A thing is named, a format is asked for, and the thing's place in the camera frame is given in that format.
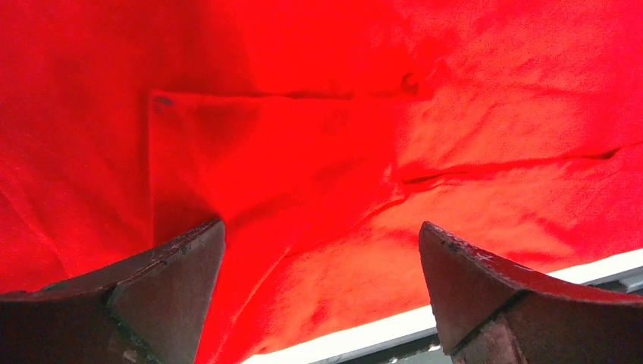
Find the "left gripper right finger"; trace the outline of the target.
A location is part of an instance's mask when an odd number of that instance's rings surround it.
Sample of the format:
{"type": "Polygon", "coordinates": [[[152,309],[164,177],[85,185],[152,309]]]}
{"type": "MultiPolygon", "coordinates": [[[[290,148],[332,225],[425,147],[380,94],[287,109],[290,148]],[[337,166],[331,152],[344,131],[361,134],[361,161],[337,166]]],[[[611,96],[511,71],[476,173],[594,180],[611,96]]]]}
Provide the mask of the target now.
{"type": "Polygon", "coordinates": [[[455,363],[640,363],[642,298],[534,271],[425,222],[419,251],[455,363]]]}

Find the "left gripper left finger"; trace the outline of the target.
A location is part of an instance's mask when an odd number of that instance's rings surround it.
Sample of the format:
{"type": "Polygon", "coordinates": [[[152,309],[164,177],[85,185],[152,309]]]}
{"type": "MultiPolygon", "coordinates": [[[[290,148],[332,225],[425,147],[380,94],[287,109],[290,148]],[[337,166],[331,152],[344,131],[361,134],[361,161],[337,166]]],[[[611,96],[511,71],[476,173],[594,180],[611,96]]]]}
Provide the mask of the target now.
{"type": "Polygon", "coordinates": [[[34,292],[1,296],[3,363],[193,363],[225,249],[223,221],[34,292]]]}

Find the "red t-shirt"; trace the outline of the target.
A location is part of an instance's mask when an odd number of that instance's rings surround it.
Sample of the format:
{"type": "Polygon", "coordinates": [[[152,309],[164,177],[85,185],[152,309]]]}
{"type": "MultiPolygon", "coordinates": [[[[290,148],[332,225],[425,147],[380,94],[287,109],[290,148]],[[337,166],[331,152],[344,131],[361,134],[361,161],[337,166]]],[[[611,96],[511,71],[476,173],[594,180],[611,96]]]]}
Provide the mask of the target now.
{"type": "Polygon", "coordinates": [[[642,247],[640,1],[3,1],[1,289],[212,218],[197,360],[429,302],[431,221],[559,271],[642,247]]]}

